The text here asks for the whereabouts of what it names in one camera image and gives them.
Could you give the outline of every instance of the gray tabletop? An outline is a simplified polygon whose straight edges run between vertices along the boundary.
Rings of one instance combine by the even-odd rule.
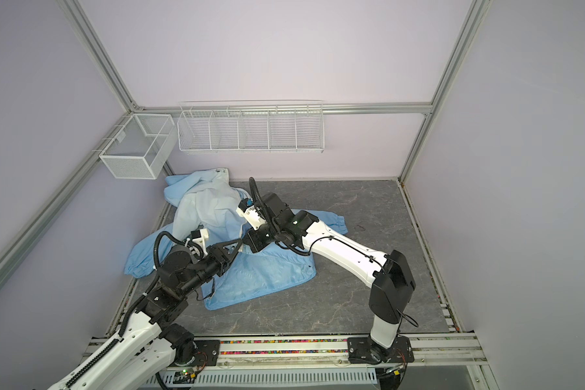
[[[246,183],[231,185],[248,189]],[[406,314],[420,327],[403,323],[401,332],[449,331],[396,182],[259,182],[258,187],[262,194],[277,193],[291,208],[343,215],[348,237],[386,253],[393,249],[403,253],[416,281]],[[332,261],[317,254],[314,261],[316,276],[300,286],[214,311],[190,298],[176,322],[200,336],[370,332],[370,290]],[[136,292],[140,294],[152,277],[141,279]]]

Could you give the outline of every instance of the metal vent grille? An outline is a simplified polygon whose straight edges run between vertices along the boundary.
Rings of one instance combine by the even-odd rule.
[[[181,103],[180,150],[204,152],[322,152],[322,105],[205,107]]]
[[[325,368],[293,370],[206,370],[197,375],[195,384],[173,384],[173,371],[164,382],[170,387],[301,387],[326,384],[377,384],[374,368]],[[152,377],[141,388],[158,387]]]

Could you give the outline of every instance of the robotic arm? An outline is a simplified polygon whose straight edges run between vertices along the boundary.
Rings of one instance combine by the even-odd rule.
[[[297,254],[321,254],[348,269],[370,287],[369,306],[375,314],[368,338],[348,338],[349,361],[413,361],[406,352],[409,340],[397,335],[403,318],[417,326],[404,314],[416,287],[405,256],[395,250],[386,254],[367,248],[331,230],[307,211],[294,214],[273,193],[262,199],[253,178],[250,187],[253,200],[243,199],[236,210],[252,226],[241,240],[205,248],[203,230],[194,231],[186,242],[166,231],[158,235],[153,256],[156,278],[128,308],[120,329],[49,390],[135,390],[154,374],[165,389],[158,371],[171,363],[187,366],[187,376],[192,378],[200,371],[195,367],[215,364],[216,358],[198,349],[193,334],[173,322],[187,307],[187,296],[226,272],[243,243],[256,253],[275,242]],[[163,236],[176,245],[161,265],[158,245]],[[215,340],[208,350],[218,350],[218,345]]]
[[[363,246],[331,230],[319,218],[301,210],[297,214],[276,194],[263,199],[256,182],[250,178],[253,200],[243,199],[236,212],[253,227],[243,238],[256,253],[271,242],[296,254],[317,253],[351,273],[370,287],[369,306],[375,314],[370,331],[368,354],[351,357],[351,363],[378,364],[396,356],[396,338],[403,318],[417,324],[403,312],[416,284],[403,254],[386,254]]]

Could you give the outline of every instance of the mesh basket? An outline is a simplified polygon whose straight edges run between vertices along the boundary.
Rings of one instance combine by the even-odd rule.
[[[171,115],[134,113],[100,153],[116,178],[156,179],[177,141]]]
[[[179,149],[206,152],[322,152],[320,106],[282,109],[183,109],[178,118]]]

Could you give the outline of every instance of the white wire shelf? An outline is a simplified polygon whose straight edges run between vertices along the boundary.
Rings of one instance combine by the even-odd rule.
[[[115,178],[156,179],[178,140],[177,131],[171,115],[134,113],[100,159]]]
[[[179,149],[187,153],[322,152],[320,102],[294,105],[180,103]]]

